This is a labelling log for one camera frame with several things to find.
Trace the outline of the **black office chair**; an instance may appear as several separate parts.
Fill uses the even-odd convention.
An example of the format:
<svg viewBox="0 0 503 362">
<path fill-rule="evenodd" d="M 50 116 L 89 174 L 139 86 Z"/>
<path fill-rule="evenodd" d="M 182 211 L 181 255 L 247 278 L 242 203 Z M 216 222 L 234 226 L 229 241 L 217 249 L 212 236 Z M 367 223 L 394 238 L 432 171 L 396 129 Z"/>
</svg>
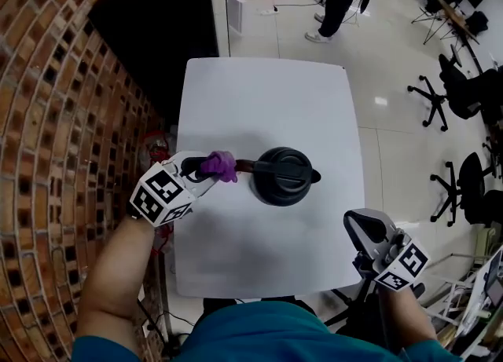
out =
<svg viewBox="0 0 503 362">
<path fill-rule="evenodd" d="M 384 322 L 382 319 L 380 302 L 378 297 L 379 284 L 376 284 L 373 290 L 369 289 L 370 280 L 365 280 L 361 291 L 356 299 L 348 298 L 341 291 L 333 289 L 334 293 L 340 298 L 347 308 L 325 321 L 327 327 L 345 320 L 346 323 L 337 331 L 339 334 L 352 338 L 358 338 L 377 345 L 387 342 L 384 332 Z M 423 283 L 409 286 L 418 299 L 425 291 Z"/>
<path fill-rule="evenodd" d="M 442 108 L 442 104 L 446 101 L 452 113 L 461 119 L 470 119 L 478 112 L 503 105 L 503 71 L 491 68 L 481 75 L 467 78 L 458 68 L 461 62 L 457 55 L 447 58 L 444 54 L 439 54 L 439 65 L 441 68 L 439 77 L 443 82 L 444 94 L 436 93 L 425 75 L 420 75 L 419 80 L 426 83 L 428 92 L 415 86 L 407 86 L 408 92 L 419 93 L 431 104 L 430 114 L 422 122 L 423 127 L 430 126 L 438 114 L 442 121 L 441 131 L 448 130 Z"/>
<path fill-rule="evenodd" d="M 436 222 L 447 209 L 450 209 L 452 219 L 447 222 L 450 227 L 456 221 L 457 210 L 464 211 L 466 221 L 471 224 L 484 224 L 489 227 L 493 222 L 503 226 L 503 190 L 486 190 L 485 176 L 492 167 L 482 168 L 476 152 L 470 154 L 461 164 L 459 176 L 456 178 L 453 163 L 445 162 L 450 171 L 450 183 L 437 174 L 431 174 L 429 179 L 437 181 L 445 189 L 447 198 L 437 214 L 430 217 L 430 222 Z"/>
</svg>

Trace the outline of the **purple cloth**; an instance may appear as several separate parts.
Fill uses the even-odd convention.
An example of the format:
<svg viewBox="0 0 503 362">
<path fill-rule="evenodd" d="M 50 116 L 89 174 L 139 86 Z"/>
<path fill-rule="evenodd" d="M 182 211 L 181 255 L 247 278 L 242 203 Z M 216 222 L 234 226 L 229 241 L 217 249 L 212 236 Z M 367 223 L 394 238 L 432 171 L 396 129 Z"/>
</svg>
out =
<svg viewBox="0 0 503 362">
<path fill-rule="evenodd" d="M 212 152 L 200 165 L 202 174 L 211 174 L 225 183 L 237 183 L 237 162 L 227 151 Z"/>
</svg>

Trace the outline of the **person's left forearm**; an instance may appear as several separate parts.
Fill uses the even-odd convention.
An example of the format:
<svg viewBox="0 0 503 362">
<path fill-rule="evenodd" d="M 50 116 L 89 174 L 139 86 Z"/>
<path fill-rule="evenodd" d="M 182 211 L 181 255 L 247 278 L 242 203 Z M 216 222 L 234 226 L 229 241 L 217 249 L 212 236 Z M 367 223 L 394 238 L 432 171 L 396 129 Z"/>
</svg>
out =
<svg viewBox="0 0 503 362">
<path fill-rule="evenodd" d="M 137 353 L 134 311 L 149 262 L 154 228 L 126 216 L 84 282 L 77 336 L 96 336 Z"/>
</svg>

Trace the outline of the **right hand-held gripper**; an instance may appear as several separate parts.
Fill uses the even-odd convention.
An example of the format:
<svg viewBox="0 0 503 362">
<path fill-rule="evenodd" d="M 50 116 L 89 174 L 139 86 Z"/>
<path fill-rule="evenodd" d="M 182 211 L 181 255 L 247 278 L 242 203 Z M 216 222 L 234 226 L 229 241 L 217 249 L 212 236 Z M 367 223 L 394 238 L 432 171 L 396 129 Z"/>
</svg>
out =
<svg viewBox="0 0 503 362">
<path fill-rule="evenodd" d="M 353 264 L 362 277 L 398 292 L 425 270 L 429 261 L 426 250 L 404 230 L 395 229 L 384 212 L 349 210 L 343 225 L 358 251 Z"/>
</svg>

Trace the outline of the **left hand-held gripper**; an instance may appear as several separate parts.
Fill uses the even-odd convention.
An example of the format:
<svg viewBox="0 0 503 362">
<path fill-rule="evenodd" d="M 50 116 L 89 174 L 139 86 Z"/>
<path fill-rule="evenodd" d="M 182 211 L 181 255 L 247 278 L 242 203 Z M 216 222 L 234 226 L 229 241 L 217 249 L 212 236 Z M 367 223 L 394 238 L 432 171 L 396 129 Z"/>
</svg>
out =
<svg viewBox="0 0 503 362">
<path fill-rule="evenodd" d="M 180 151 L 169 160 L 153 164 L 143 174 L 134 189 L 130 203 L 153 227 L 182 218 L 196 198 L 203 196 L 215 184 L 213 177 L 195 174 L 180 177 L 181 171 L 198 171 L 207 152 Z"/>
</svg>

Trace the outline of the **black thermos jug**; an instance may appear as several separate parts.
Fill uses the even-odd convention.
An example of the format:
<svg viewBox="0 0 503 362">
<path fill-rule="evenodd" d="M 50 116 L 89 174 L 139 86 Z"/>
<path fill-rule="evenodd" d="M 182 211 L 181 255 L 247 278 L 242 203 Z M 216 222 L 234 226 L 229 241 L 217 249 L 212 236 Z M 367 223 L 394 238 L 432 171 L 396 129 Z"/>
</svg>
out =
<svg viewBox="0 0 503 362">
<path fill-rule="evenodd" d="M 238 159 L 236 171 L 251 175 L 250 188 L 263 203 L 289 207 L 299 203 L 321 174 L 312 167 L 302 152 L 289 147 L 276 147 L 256 161 Z"/>
</svg>

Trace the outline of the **tablet on white stand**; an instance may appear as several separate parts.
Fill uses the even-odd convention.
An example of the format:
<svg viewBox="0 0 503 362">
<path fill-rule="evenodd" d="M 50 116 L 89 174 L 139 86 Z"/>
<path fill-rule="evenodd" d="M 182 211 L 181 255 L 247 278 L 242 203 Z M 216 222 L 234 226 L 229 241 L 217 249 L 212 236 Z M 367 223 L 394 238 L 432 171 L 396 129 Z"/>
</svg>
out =
<svg viewBox="0 0 503 362">
<path fill-rule="evenodd" d="M 487 279 L 492 270 L 498 270 L 502 255 L 503 244 L 485 264 L 477 270 L 468 304 L 466 305 L 461 322 L 455 334 L 456 337 L 466 335 L 471 330 L 473 322 L 479 316 L 479 311 L 483 308 L 483 303 L 487 297 L 485 291 Z"/>
</svg>

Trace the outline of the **black cabinet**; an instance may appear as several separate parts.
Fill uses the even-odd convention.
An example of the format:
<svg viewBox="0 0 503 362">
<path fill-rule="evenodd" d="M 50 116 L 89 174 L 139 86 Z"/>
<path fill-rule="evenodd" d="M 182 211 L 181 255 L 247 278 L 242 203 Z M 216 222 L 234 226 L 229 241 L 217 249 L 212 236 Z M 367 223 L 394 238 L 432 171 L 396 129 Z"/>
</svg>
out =
<svg viewBox="0 0 503 362">
<path fill-rule="evenodd" d="M 218 56 L 211 0 L 97 0 L 90 21 L 156 113 L 178 123 L 187 61 Z"/>
</svg>

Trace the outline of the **white table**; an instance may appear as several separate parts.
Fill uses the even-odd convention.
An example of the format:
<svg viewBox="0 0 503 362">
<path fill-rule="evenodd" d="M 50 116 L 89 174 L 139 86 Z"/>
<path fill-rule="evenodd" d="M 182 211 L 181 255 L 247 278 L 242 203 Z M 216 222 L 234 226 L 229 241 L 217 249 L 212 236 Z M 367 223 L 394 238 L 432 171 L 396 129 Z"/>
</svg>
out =
<svg viewBox="0 0 503 362">
<path fill-rule="evenodd" d="M 272 58 L 189 60 L 178 149 L 255 160 L 275 147 L 301 151 L 321 180 L 290 207 L 257 199 L 250 177 L 219 182 L 174 225 L 179 294 L 269 298 L 356 284 L 343 226 L 365 205 L 357 119 L 345 70 Z"/>
</svg>

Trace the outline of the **person's right forearm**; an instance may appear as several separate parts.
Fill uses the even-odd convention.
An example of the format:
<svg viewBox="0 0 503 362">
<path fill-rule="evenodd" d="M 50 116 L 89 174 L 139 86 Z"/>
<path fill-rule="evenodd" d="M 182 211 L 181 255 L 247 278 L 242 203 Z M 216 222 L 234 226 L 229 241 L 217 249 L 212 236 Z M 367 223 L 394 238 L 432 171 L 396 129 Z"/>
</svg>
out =
<svg viewBox="0 0 503 362">
<path fill-rule="evenodd" d="M 392 291 L 380 285 L 377 293 L 387 344 L 393 352 L 420 342 L 437 340 L 427 313 L 410 287 Z"/>
</svg>

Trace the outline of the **white air purifier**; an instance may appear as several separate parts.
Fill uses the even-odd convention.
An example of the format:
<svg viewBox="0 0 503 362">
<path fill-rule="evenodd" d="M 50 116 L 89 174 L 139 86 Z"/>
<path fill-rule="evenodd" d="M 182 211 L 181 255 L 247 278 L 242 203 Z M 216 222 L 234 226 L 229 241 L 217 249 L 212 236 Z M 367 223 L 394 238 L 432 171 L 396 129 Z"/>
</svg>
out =
<svg viewBox="0 0 503 362">
<path fill-rule="evenodd" d="M 241 0 L 227 0 L 228 25 L 238 34 L 242 32 L 243 2 Z"/>
</svg>

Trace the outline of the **person's teal shirt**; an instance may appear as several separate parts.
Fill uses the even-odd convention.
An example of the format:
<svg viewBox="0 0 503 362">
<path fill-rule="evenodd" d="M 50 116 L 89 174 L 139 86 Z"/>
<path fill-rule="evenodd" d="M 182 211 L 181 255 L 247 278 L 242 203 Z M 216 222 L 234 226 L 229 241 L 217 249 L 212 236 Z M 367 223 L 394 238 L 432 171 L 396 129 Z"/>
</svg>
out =
<svg viewBox="0 0 503 362">
<path fill-rule="evenodd" d="M 393 352 L 333 334 L 287 302 L 250 302 L 211 313 L 193 328 L 173 362 L 462 362 L 438 340 Z"/>
</svg>

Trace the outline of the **wooden desk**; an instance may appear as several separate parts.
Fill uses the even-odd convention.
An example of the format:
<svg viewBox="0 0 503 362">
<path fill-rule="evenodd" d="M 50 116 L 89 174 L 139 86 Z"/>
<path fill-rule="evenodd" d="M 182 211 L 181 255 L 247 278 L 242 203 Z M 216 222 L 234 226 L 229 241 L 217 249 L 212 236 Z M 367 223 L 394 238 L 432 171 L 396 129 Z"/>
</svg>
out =
<svg viewBox="0 0 503 362">
<path fill-rule="evenodd" d="M 477 37 L 469 30 L 466 18 L 445 0 L 429 0 L 425 7 L 420 7 L 420 15 L 411 21 L 411 24 L 429 22 L 430 27 L 424 37 L 426 45 L 444 26 L 449 25 L 449 33 L 453 32 L 462 42 L 472 40 L 477 45 Z"/>
</svg>

